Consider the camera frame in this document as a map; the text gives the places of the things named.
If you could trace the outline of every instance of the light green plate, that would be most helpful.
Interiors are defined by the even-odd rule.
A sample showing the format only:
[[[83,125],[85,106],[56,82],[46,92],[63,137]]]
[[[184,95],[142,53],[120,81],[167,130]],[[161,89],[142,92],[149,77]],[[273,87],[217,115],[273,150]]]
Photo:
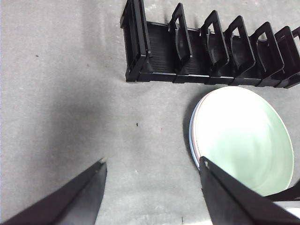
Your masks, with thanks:
[[[293,147],[276,111],[240,87],[214,90],[193,119],[193,148],[248,188],[266,196],[288,188]]]

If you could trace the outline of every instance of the dish rack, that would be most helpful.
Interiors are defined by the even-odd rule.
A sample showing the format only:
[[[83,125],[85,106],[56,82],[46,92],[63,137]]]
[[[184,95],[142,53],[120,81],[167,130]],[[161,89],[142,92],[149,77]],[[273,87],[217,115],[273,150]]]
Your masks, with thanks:
[[[146,21],[143,0],[127,0],[120,20],[127,58],[126,81],[169,81],[290,88],[300,83],[294,38],[300,27],[276,34],[265,22],[248,36],[242,16],[223,32],[216,10],[199,29],[188,28],[183,5],[169,23]]]

